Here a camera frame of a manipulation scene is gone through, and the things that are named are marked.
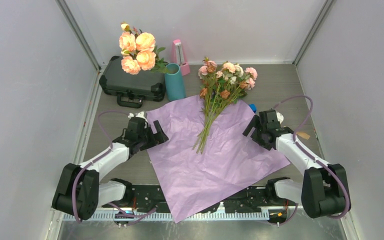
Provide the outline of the tan ribbon bow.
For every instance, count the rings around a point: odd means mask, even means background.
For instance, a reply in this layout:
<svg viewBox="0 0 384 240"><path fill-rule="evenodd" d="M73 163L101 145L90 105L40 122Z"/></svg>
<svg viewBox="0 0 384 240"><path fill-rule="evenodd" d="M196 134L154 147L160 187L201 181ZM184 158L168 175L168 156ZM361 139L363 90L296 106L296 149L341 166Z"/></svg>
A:
<svg viewBox="0 0 384 240"><path fill-rule="evenodd" d="M300 138L303 138L305 140L309 140L310 139L310 135L307 134L306 132L301 132L301 131L298 131L296 132L296 135L299 136Z"/></svg>

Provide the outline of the purple and pink wrapping paper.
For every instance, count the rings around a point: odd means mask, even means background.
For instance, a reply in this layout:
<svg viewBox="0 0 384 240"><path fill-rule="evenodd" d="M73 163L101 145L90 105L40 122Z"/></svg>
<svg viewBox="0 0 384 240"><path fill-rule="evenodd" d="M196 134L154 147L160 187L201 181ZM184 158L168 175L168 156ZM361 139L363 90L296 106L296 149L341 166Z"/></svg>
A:
<svg viewBox="0 0 384 240"><path fill-rule="evenodd" d="M202 99L194 95L147 112L149 123L158 121L168 137L148 155L175 223L289 165L280 152L244 136L255 114L242 100L216 118L204 151L197 152L194 145L204 127L202 107Z"/></svg>

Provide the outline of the pink flower bouquet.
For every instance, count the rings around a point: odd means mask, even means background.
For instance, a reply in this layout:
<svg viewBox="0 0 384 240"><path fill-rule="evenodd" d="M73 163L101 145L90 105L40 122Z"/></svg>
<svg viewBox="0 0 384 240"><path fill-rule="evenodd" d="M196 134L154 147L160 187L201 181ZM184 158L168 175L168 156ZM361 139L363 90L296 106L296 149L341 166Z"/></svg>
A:
<svg viewBox="0 0 384 240"><path fill-rule="evenodd" d="M217 64L205 57L198 77L202 82L199 97L203 100L204 121L193 149L202 154L214 121L226 107L237 103L255 87L258 72L253 67L243 68L239 63L225 61Z"/></svg>

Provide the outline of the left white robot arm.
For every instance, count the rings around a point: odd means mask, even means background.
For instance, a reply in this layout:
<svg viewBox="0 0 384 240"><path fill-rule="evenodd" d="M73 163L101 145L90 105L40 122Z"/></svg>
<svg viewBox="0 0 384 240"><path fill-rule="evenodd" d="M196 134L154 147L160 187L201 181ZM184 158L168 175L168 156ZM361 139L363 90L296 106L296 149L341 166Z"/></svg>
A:
<svg viewBox="0 0 384 240"><path fill-rule="evenodd" d="M76 221L88 220L101 206L128 207L134 201L133 185L119 178L101 183L115 167L138 152L169 140L158 120L149 123L139 115L131 117L122 134L111 139L109 146L81 164L68 163L61 172L52 208L69 214Z"/></svg>

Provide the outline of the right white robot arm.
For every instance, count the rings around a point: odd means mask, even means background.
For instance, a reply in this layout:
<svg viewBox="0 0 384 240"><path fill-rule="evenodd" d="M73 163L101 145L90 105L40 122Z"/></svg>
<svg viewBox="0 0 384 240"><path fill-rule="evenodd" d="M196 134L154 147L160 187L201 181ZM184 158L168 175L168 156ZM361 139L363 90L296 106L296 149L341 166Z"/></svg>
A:
<svg viewBox="0 0 384 240"><path fill-rule="evenodd" d="M289 177L270 179L265 198L271 205L290 200L302 205L310 218L342 218L351 209L351 197L345 168L317 156L289 127L282 127L274 109L255 114L243 131L267 150L276 150L302 174L302 182Z"/></svg>

